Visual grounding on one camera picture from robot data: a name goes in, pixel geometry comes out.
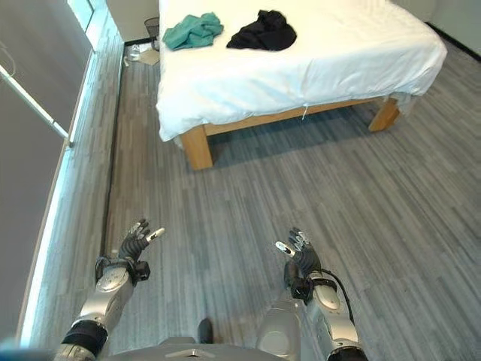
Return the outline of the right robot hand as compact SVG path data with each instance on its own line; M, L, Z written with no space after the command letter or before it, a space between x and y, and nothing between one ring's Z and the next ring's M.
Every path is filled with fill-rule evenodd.
M321 272L322 265L307 234L297 227L289 230L288 241L276 241L275 247L287 255L303 276Z

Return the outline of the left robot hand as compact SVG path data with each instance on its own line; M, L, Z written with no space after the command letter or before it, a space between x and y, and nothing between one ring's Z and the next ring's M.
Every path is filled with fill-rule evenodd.
M149 229L149 222L144 218L139 219L130 228L120 245L118 257L120 259L130 258L134 261L138 261L141 253L149 247L155 239L163 235L164 232L164 227L151 231Z

